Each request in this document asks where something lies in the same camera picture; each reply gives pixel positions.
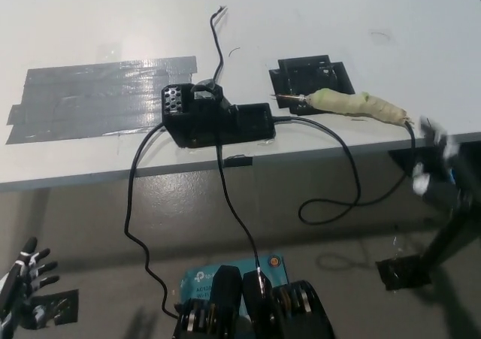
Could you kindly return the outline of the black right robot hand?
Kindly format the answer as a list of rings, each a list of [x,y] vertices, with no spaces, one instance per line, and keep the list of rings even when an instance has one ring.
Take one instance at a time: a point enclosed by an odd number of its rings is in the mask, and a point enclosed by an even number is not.
[[[429,118],[421,117],[420,125],[426,141],[432,145],[439,166],[446,172],[445,179],[425,169],[422,160],[415,161],[412,170],[413,192],[426,203],[444,210],[454,210],[460,201],[459,189],[452,179],[453,159],[459,154],[459,144],[438,124],[432,123]]]

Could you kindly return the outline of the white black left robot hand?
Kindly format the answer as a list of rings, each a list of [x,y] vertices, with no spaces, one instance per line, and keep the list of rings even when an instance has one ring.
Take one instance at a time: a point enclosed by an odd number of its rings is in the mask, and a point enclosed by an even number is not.
[[[42,264],[50,249],[37,250],[38,239],[30,237],[10,270],[1,278],[1,337],[12,338],[18,327],[38,330],[47,323],[47,309],[33,304],[33,295],[45,286],[59,281],[58,275],[48,273],[57,262]]]

